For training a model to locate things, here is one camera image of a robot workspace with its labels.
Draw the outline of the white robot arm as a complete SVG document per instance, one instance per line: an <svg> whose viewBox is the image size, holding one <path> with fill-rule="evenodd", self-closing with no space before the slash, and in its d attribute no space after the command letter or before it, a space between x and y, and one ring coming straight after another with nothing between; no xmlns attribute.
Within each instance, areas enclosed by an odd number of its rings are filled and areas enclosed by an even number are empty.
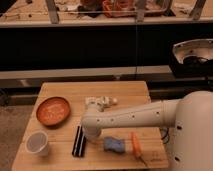
<svg viewBox="0 0 213 171"><path fill-rule="evenodd" d="M213 92L195 91L181 99L103 111L88 104L81 124L88 140L102 129L127 127L174 128L172 171L213 171Z"/></svg>

